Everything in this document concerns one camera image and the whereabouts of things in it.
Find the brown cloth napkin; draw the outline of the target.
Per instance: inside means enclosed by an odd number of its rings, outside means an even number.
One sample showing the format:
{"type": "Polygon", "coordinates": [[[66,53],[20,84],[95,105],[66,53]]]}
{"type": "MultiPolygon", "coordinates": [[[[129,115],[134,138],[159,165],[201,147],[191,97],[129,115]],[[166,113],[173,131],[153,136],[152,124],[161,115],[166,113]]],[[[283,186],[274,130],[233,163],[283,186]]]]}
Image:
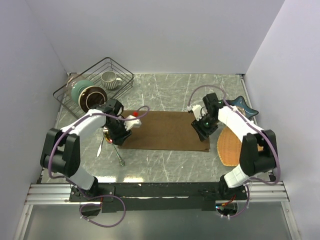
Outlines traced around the brown cloth napkin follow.
{"type": "Polygon", "coordinates": [[[208,152],[210,140],[200,141],[192,127],[192,113],[149,111],[140,119],[141,126],[131,129],[121,149],[208,152]]]}

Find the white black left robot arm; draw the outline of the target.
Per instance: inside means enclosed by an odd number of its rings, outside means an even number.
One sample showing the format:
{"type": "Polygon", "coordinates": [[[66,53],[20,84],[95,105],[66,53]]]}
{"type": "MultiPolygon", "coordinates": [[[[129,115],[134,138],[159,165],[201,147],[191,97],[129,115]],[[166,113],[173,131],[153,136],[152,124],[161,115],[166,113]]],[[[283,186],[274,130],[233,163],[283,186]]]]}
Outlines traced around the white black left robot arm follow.
{"type": "Polygon", "coordinates": [[[124,106],[117,99],[108,99],[96,105],[82,118],[71,125],[50,129],[40,158],[40,165],[48,170],[52,179],[64,178],[81,189],[81,195],[94,201],[99,195],[98,179],[80,166],[81,139],[99,128],[107,128],[107,136],[112,144],[121,146],[131,135],[126,119],[121,115],[124,106]]]}

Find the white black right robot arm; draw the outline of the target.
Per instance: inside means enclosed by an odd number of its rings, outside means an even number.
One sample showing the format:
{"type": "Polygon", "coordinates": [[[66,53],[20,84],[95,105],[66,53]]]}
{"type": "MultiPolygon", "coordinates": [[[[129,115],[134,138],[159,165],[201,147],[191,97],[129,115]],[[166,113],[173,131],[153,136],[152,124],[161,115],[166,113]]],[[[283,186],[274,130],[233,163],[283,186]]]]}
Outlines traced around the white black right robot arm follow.
{"type": "Polygon", "coordinates": [[[218,182],[219,195],[228,200],[240,192],[249,180],[278,167],[276,134],[251,121],[259,112],[248,107],[242,96],[226,100],[218,99],[215,93],[209,93],[202,101],[204,106],[187,106],[187,111],[194,115],[191,126],[199,140],[207,140],[218,129],[218,124],[223,123],[239,143],[225,144],[229,150],[239,149],[238,164],[222,175],[218,182]]]}

